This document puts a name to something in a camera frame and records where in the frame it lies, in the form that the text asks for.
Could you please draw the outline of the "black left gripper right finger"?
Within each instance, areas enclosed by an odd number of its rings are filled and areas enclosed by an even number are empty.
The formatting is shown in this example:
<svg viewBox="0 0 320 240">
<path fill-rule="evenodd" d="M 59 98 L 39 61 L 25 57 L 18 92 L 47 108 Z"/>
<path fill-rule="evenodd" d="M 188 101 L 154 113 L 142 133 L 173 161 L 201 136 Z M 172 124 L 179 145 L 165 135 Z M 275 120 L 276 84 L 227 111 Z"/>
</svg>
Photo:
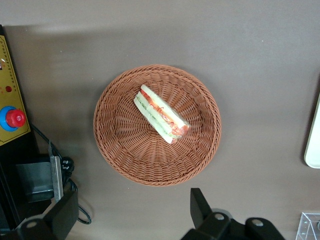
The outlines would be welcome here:
<svg viewBox="0 0 320 240">
<path fill-rule="evenodd" d="M 230 213 L 208 204 L 200 188 L 190 189 L 190 215 L 194 228 L 183 240 L 283 240 L 283 235 L 265 218 L 251 217 L 245 224 L 237 222 Z"/>
</svg>

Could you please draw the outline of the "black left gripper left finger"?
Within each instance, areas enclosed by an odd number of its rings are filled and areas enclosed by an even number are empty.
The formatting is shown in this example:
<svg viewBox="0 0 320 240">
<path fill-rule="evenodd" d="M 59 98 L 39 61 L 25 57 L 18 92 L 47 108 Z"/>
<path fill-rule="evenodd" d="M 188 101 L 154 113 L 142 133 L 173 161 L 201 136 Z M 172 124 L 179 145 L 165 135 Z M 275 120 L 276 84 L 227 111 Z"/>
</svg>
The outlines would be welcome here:
<svg viewBox="0 0 320 240">
<path fill-rule="evenodd" d="M 44 216 L 32 216 L 2 240 L 64 240 L 79 217 L 78 193 L 69 191 Z"/>
</svg>

